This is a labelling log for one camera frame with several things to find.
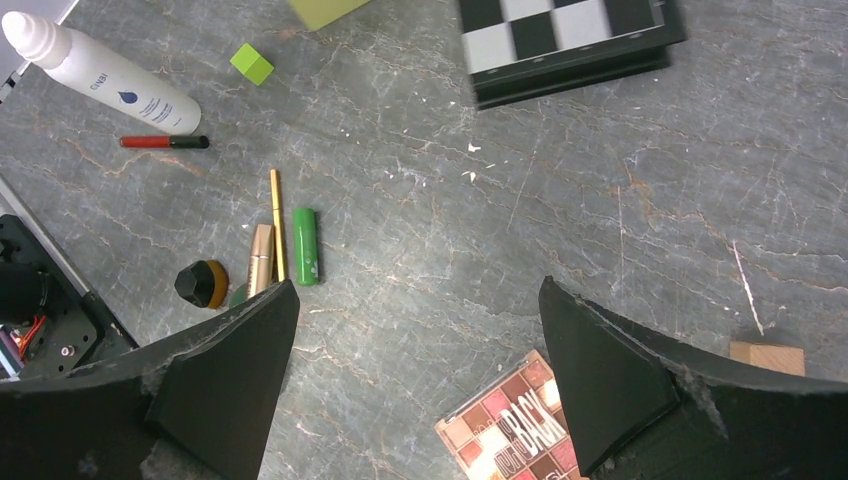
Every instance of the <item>gold lipstick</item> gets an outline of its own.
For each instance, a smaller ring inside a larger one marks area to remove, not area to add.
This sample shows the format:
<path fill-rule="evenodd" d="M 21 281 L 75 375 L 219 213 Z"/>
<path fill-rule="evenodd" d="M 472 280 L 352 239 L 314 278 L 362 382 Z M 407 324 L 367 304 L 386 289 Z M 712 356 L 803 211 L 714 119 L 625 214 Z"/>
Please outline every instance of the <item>gold lipstick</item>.
<path fill-rule="evenodd" d="M 247 270 L 247 298 L 271 285 L 274 271 L 274 226 L 259 224 L 253 233 L 250 267 Z"/>
<path fill-rule="evenodd" d="M 280 192 L 280 172 L 271 169 L 271 214 L 274 216 L 274 243 L 276 244 L 277 280 L 286 280 L 286 231 L 283 227 L 283 197 Z"/>

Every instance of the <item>eyeliner pencil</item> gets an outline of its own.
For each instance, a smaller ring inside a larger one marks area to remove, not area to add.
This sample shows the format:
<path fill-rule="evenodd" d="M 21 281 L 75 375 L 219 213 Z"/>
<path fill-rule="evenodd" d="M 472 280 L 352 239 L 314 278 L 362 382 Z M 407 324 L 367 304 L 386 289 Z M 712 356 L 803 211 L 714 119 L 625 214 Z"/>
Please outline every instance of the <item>eyeliner pencil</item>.
<path fill-rule="evenodd" d="M 274 243 L 277 247 L 277 279 L 286 280 L 286 231 L 283 226 L 283 197 L 280 187 L 280 172 L 271 169 L 271 214 L 274 217 Z"/>

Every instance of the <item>green cube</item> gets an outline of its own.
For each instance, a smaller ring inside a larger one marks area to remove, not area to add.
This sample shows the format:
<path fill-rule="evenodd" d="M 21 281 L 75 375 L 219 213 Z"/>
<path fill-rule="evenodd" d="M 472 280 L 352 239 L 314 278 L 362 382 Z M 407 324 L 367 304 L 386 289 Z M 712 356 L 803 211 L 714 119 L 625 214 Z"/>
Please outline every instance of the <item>green cube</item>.
<path fill-rule="evenodd" d="M 241 46 L 239 51 L 230 59 L 230 63 L 256 86 L 262 85 L 262 82 L 274 71 L 274 66 L 268 60 L 265 60 L 262 55 L 259 55 L 259 52 L 249 43 Z"/>

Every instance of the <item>wooden block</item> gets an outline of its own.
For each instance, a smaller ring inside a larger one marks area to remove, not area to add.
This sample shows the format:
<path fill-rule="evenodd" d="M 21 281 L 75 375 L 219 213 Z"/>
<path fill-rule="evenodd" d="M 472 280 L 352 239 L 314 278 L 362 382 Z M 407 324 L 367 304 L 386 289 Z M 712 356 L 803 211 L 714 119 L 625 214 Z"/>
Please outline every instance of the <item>wooden block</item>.
<path fill-rule="evenodd" d="M 310 30 L 318 30 L 365 5 L 370 0 L 289 0 Z"/>
<path fill-rule="evenodd" d="M 804 350 L 800 348 L 730 342 L 730 358 L 776 372 L 806 375 Z"/>

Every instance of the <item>pink eyeshadow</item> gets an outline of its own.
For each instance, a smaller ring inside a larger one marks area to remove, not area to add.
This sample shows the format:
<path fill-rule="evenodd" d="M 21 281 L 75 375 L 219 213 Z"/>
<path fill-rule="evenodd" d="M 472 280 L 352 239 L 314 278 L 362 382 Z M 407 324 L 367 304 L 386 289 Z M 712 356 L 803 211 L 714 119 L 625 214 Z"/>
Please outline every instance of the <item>pink eyeshadow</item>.
<path fill-rule="evenodd" d="M 483 406 L 495 420 L 499 420 L 501 418 L 501 410 L 509 409 L 509 399 L 500 390 L 495 390 L 483 400 Z"/>
<path fill-rule="evenodd" d="M 519 473 L 518 476 L 513 478 L 512 480 L 536 480 L 536 476 L 530 473 L 529 470 L 525 470 Z"/>
<path fill-rule="evenodd" d="M 571 437 L 555 446 L 551 450 L 551 455 L 565 472 L 577 466 L 577 454 L 574 453 L 574 444 L 571 443 Z"/>

